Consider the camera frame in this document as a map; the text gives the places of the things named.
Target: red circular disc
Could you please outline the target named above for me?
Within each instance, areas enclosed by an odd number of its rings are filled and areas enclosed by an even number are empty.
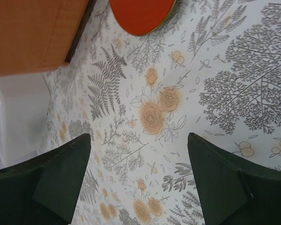
[[[110,0],[119,25],[136,36],[146,35],[161,25],[176,0]]]

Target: white container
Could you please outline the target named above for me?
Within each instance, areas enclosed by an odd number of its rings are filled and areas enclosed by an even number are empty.
[[[0,77],[0,158],[4,167],[37,155],[49,102],[41,74]]]

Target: floral pattern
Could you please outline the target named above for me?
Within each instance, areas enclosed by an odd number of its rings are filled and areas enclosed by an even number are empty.
[[[281,171],[281,0],[177,0],[143,37],[97,0],[70,65],[42,75],[38,152],[91,136],[73,225],[204,225],[190,132]]]

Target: floral tablecloth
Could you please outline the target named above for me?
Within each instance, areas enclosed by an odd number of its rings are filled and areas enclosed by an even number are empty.
[[[73,225],[202,225],[195,132],[281,171],[281,0],[177,0],[127,34],[98,0],[51,92],[39,153],[82,133],[91,155]]]

